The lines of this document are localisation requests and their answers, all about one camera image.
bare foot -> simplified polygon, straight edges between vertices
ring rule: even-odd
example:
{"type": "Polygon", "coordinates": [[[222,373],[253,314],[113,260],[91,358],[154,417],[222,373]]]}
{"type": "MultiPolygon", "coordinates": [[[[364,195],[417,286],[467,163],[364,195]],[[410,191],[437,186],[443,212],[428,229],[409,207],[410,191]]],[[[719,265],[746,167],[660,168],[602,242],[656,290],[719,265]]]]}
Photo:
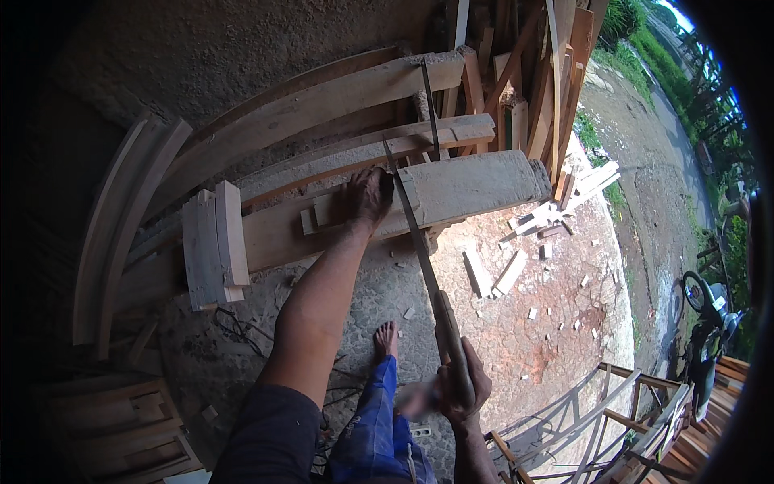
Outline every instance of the bare foot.
{"type": "Polygon", "coordinates": [[[385,356],[392,355],[398,359],[398,323],[384,323],[374,333],[375,362],[378,364],[385,356]]]}

concrete floor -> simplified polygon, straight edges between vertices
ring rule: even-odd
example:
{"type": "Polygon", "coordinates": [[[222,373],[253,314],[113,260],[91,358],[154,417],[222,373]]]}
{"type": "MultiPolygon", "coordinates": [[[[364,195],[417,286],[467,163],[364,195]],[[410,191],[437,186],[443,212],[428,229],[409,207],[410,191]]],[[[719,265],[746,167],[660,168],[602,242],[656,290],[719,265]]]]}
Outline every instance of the concrete floor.
{"type": "MultiPolygon", "coordinates": [[[[577,143],[572,147],[576,151],[580,148],[577,143]]],[[[583,162],[577,153],[568,160],[583,162]]],[[[628,294],[604,200],[594,198],[577,210],[572,221],[575,236],[560,234],[551,238],[554,257],[550,261],[538,260],[540,242],[536,235],[514,239],[512,249],[501,251],[497,241],[510,232],[508,219],[525,215],[535,206],[479,215],[453,225],[438,238],[438,250],[432,256],[439,284],[449,293],[461,333],[473,341],[494,383],[492,396],[481,411],[482,428],[500,431],[517,455],[566,428],[597,404],[602,378],[594,369],[602,359],[633,367],[628,294]],[[601,242],[592,247],[592,239],[601,242]],[[494,278],[516,248],[530,254],[528,266],[511,293],[500,300],[476,298],[461,255],[470,244],[478,247],[494,278]],[[550,273],[544,267],[551,268],[550,273]],[[613,283],[613,271],[619,274],[617,285],[613,283]],[[591,280],[581,288],[580,281],[586,274],[591,280]],[[531,307],[538,309],[534,321],[526,318],[531,307]],[[551,316],[546,315],[547,307],[552,308],[551,316]],[[576,319],[583,323],[578,331],[571,327],[576,319]],[[592,328],[599,338],[593,338],[592,328]],[[529,379],[521,380],[522,375],[529,375],[529,379]]],[[[265,362],[259,355],[228,354],[225,342],[244,340],[231,336],[223,327],[255,326],[257,329],[248,328],[245,334],[263,355],[268,355],[272,347],[269,337],[279,309],[293,281],[312,262],[307,259],[254,275],[245,291],[245,301],[225,308],[234,311],[237,322],[222,312],[191,314],[187,296],[176,298],[161,310],[159,340],[166,376],[177,393],[192,445],[208,468],[225,445],[241,400],[265,362]],[[200,415],[208,405],[219,413],[211,424],[200,415]]],[[[372,358],[373,331],[391,319],[402,323],[399,381],[432,379],[439,365],[434,323],[421,269],[405,236],[371,244],[362,261],[345,321],[341,360],[334,366],[328,385],[332,389],[324,408],[325,425],[330,429],[328,446],[354,413],[357,390],[362,388],[372,358]],[[410,307],[416,313],[406,321],[402,316],[410,307]]],[[[624,413],[630,400],[631,390],[626,390],[613,407],[624,413]]],[[[450,479],[454,439],[449,424],[436,415],[420,424],[429,424],[432,434],[418,443],[430,456],[437,477],[450,479]]],[[[618,430],[608,428],[611,436],[618,430]]],[[[540,474],[562,472],[565,469],[557,471],[553,465],[575,463],[585,450],[586,439],[573,436],[551,454],[533,459],[526,469],[540,474]]],[[[498,456],[498,451],[492,452],[493,458],[498,456]]],[[[503,459],[496,462],[504,468],[503,459]]]]}

dark shirt sleeve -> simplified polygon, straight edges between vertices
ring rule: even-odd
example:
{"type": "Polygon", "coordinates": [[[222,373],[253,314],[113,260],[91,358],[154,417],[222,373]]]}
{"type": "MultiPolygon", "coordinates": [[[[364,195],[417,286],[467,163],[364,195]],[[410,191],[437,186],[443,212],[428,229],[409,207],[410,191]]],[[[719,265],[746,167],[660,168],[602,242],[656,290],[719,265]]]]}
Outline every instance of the dark shirt sleeve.
{"type": "Polygon", "coordinates": [[[210,482],[309,482],[319,433],[320,409],[308,396],[255,385],[210,482]]]}

right hand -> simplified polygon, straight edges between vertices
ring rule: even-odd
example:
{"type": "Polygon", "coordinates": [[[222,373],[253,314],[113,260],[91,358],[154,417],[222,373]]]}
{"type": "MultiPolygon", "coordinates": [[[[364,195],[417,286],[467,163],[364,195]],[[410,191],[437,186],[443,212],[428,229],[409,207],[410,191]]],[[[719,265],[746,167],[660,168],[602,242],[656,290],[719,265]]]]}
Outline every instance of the right hand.
{"type": "Polygon", "coordinates": [[[352,175],[349,183],[344,185],[344,196],[352,209],[351,218],[366,220],[376,230],[392,206],[394,188],[392,175],[379,167],[366,168],[352,175]]]}
{"type": "Polygon", "coordinates": [[[438,369],[438,383],[441,393],[440,412],[449,419],[452,428],[469,424],[478,425],[478,410],[491,395],[491,379],[484,373],[484,365],[481,364],[481,360],[467,337],[462,338],[462,349],[465,351],[467,371],[471,375],[473,390],[476,394],[472,406],[465,406],[457,398],[450,367],[444,365],[438,369]]]}

sky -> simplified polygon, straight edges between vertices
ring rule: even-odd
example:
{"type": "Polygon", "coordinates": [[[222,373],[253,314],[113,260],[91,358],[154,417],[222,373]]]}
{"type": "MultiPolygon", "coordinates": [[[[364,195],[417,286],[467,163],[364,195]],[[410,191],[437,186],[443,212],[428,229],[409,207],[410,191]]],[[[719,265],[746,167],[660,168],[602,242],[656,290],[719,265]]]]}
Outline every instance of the sky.
{"type": "Polygon", "coordinates": [[[672,5],[669,2],[667,2],[666,0],[659,0],[658,4],[659,5],[664,5],[669,10],[671,10],[672,13],[674,13],[675,16],[677,17],[677,24],[679,26],[683,27],[686,30],[686,32],[689,32],[689,33],[693,32],[694,24],[692,24],[690,22],[690,20],[688,19],[688,17],[683,15],[683,13],[680,10],[675,9],[674,7],[672,7],[672,5]]]}

